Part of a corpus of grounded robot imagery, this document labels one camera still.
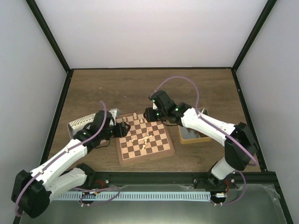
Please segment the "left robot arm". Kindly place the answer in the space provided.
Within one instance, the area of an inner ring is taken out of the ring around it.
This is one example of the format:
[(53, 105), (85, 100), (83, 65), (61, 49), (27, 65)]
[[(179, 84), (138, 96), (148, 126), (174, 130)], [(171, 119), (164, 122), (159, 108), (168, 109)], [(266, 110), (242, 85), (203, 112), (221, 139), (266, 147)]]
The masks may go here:
[(68, 190), (91, 188), (95, 184), (92, 168), (84, 163), (72, 170), (68, 168), (101, 142), (128, 134), (130, 125), (125, 118), (118, 118), (119, 113), (118, 109), (100, 110), (68, 123), (69, 143), (39, 167), (30, 172), (22, 170), (16, 175), (11, 196), (15, 214), (20, 217), (18, 210), (22, 209), (31, 218), (36, 218), (50, 202)]

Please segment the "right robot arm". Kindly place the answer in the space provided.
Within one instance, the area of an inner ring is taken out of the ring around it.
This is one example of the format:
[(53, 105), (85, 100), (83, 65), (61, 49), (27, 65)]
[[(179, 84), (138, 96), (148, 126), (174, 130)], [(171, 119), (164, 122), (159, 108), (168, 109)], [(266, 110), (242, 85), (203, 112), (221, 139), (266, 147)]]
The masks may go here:
[(153, 105), (144, 112), (148, 122), (168, 121), (211, 137), (224, 147), (224, 157), (211, 167), (207, 175), (211, 187), (220, 187), (224, 179), (235, 171), (257, 165), (254, 155), (258, 145), (247, 124), (222, 122), (186, 103), (176, 104), (165, 91), (158, 91), (149, 99)]

